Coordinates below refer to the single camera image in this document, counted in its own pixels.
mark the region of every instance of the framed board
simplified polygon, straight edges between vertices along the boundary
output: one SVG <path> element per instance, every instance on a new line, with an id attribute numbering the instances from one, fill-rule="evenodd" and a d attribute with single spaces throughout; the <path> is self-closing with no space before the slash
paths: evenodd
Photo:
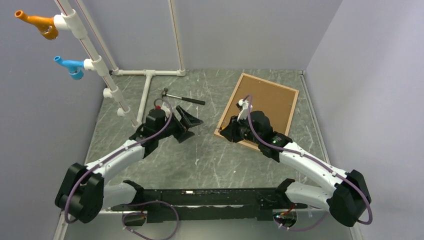
<path id="1" fill-rule="evenodd" d="M 220 135 L 220 129 L 228 125 L 231 116 L 239 114 L 240 111 L 236 103 L 248 94 L 253 97 L 252 111 L 262 111 L 269 118 L 274 131 L 287 136 L 295 112 L 299 90 L 245 73 L 242 73 L 238 79 L 214 134 L 223 138 Z M 243 140 L 239 143 L 259 150 L 258 145 L 253 142 Z"/>

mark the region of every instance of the black rubber grip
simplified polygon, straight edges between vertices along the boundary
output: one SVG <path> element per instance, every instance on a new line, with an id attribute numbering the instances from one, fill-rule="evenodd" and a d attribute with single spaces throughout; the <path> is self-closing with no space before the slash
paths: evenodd
<path id="1" fill-rule="evenodd" d="M 194 104 L 205 105 L 205 101 L 197 100 L 197 99 L 193 99 L 193 98 L 181 97 L 181 100 L 187 101 L 187 102 L 190 102 L 190 103 L 194 103 Z"/>

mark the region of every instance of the marble surface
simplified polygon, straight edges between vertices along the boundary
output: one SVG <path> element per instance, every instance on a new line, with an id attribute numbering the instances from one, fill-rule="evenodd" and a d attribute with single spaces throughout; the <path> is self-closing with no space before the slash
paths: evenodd
<path id="1" fill-rule="evenodd" d="M 181 144 L 173 137 L 159 142 L 148 157 L 129 166 L 109 184 L 132 180 L 147 189 L 263 188 L 276 187 L 284 179 L 315 185 L 295 169 L 266 158 L 260 152 L 214 135 L 241 73 L 247 73 L 299 90 L 289 136 L 305 150 L 323 159 L 318 134 L 306 93 L 296 70 L 195 69 L 186 76 L 154 76 L 144 115 L 164 87 L 169 94 L 206 101 L 197 105 L 169 98 L 204 121 L 192 129 L 195 136 Z M 120 76 L 115 81 L 135 114 L 140 105 L 145 76 Z M 86 162 L 93 162 L 123 144 L 134 133 L 127 120 L 117 116 L 113 99 L 104 99 Z"/>

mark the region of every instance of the yellow object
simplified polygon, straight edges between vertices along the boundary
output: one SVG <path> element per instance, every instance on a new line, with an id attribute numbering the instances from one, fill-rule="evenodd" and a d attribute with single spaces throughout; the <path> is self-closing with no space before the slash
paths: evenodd
<path id="1" fill-rule="evenodd" d="M 39 33 L 48 40 L 53 40 L 59 35 L 53 17 L 28 16 L 22 10 L 16 11 L 14 16 L 26 23 L 36 26 Z"/>

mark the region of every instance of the blue valve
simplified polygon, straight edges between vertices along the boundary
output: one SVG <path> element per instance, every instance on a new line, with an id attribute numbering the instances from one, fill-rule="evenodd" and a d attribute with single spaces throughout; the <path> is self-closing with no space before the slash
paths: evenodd
<path id="1" fill-rule="evenodd" d="M 84 61 L 63 60 L 60 56 L 55 56 L 54 61 L 61 66 L 67 68 L 69 75 L 74 80 L 80 80 L 84 76 L 84 72 L 80 68 L 84 68 Z"/>

